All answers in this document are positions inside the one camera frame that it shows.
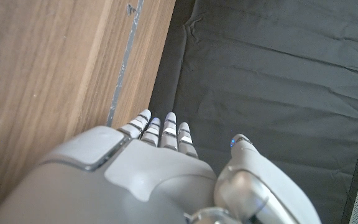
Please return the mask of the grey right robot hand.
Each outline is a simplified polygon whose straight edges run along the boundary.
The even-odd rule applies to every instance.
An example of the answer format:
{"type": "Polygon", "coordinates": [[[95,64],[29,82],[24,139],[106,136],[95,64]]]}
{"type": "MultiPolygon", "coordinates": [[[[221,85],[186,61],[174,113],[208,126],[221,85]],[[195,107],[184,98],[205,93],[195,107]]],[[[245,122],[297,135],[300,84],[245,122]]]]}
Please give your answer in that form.
{"type": "Polygon", "coordinates": [[[0,205],[0,223],[319,223],[310,199],[244,135],[215,174],[189,125],[142,111],[57,146],[0,205]]]}

